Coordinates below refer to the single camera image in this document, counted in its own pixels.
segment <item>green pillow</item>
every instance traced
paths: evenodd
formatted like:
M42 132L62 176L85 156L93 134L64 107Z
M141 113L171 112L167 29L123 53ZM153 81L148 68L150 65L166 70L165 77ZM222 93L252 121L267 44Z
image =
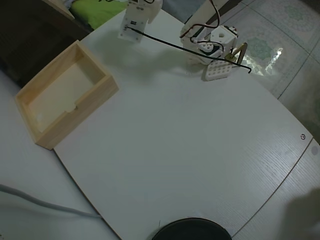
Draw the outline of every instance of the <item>green pillow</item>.
M126 9L128 2L106 0L76 0L71 10L80 18L97 29L109 19Z

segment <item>black round object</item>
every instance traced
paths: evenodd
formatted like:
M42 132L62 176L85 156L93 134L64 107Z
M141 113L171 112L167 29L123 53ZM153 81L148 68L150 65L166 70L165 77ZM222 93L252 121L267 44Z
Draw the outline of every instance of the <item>black round object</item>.
M174 221L159 230L152 240L232 240L219 224L203 218Z

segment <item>white cable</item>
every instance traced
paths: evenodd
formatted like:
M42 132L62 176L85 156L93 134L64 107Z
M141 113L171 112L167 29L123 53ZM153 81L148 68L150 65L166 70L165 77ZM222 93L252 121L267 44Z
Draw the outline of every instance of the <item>white cable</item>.
M56 204L52 204L49 202L45 202L42 200L39 200L33 196L30 196L29 194L20 191L18 189L6 186L6 185L2 185L0 184L0 192L6 193L6 194L11 194L11 195L15 195L17 197L23 198L24 200L27 200L31 203L34 203L36 205L42 206L44 208L48 208L48 209L54 209L54 210L58 210L58 211L63 211L63 212L68 212L68 213L72 213L72 214L77 214L80 216L84 216L84 217L90 217L90 218L97 218L97 219L102 219L102 217L98 214L92 214L92 213L87 213L87 212L83 212L83 211L79 211L73 208L69 208L69 207L65 207L65 206L60 206L60 205L56 205Z

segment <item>white tabletop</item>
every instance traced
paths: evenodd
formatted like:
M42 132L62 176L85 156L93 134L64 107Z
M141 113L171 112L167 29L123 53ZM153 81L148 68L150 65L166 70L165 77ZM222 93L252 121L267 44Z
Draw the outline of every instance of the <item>white tabletop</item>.
M34 144L15 103L18 91L0 71L0 183L49 203L94 213L55 154ZM118 239L101 219L47 209L2 192L0 234L6 240Z
M57 154L124 240L146 239L190 216L235 234L312 136L246 69L204 82L183 52L147 38L140 44L118 39L122 17L82 41L120 91ZM182 26L161 11L146 33L180 44Z
M313 139L283 184L233 239L318 240L319 203L320 146ZM309 238L311 232L317 237Z

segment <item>floor tile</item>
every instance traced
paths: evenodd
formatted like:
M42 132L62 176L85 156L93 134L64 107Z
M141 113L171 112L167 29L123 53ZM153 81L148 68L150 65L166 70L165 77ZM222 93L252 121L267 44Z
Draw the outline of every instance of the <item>floor tile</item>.
M230 11L226 12L224 15L221 16L221 23L220 24L224 24L226 21L228 21L230 18L232 18L238 12L243 10L245 7L246 7L245 4L239 2L239 4L237 6L235 6ZM217 21L214 21L211 25L214 26L215 24L217 24Z
M250 8L271 21L309 53L320 38L318 0L256 0Z
M242 0L242 3L244 3L245 5L249 5L252 2L254 2L255 0Z
M251 67L253 77L278 98L307 59L306 51L249 7L225 24L236 27L238 45L248 43L242 63Z
M311 56L320 63L320 40L311 52Z
M320 64L311 56L279 101L320 143Z

